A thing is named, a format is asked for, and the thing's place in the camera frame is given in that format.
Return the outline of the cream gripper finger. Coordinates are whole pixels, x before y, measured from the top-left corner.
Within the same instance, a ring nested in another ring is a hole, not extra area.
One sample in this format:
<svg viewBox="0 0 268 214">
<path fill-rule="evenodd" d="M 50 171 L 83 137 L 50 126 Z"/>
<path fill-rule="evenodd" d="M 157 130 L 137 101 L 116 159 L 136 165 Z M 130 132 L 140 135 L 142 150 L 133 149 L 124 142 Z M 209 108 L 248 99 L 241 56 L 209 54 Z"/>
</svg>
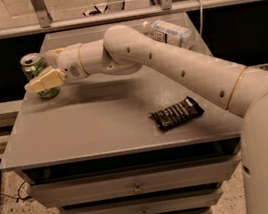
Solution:
<svg viewBox="0 0 268 214">
<path fill-rule="evenodd" d="M 41 72 L 38 77 L 34 77 L 24 87 L 29 93 L 40 93 L 46 89 L 53 89 L 54 87 L 63 85 L 65 79 L 65 74 L 58 68 L 47 68 Z"/>
<path fill-rule="evenodd" d="M 56 65 L 58 56 L 64 51 L 64 47 L 56 48 L 55 50 L 45 51 L 44 58 L 48 65 Z"/>
</svg>

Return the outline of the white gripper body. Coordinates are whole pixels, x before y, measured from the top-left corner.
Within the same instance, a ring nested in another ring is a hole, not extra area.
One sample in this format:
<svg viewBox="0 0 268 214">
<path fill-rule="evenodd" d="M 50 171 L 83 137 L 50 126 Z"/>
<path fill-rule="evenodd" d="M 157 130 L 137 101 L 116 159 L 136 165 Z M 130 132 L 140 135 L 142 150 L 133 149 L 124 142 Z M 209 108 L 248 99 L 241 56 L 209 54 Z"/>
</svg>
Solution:
<svg viewBox="0 0 268 214">
<path fill-rule="evenodd" d="M 88 77 L 81 63 L 80 48 L 82 44 L 69 45 L 63 48 L 57 58 L 57 65 L 70 80 L 78 81 Z"/>
</svg>

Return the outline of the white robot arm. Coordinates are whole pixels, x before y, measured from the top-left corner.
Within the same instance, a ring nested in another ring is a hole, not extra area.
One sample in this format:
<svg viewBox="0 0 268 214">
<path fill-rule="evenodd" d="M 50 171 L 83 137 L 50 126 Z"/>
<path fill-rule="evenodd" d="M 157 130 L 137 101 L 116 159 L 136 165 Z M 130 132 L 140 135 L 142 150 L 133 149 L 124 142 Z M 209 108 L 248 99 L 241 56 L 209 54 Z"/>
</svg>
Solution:
<svg viewBox="0 0 268 214">
<path fill-rule="evenodd" d="M 246 214 L 268 214 L 268 71 L 175 47 L 126 25 L 112 25 L 102 39 L 50 50 L 55 62 L 25 86 L 38 93 L 67 78 L 122 74 L 148 66 L 206 101 L 241 117 L 241 159 Z"/>
</svg>

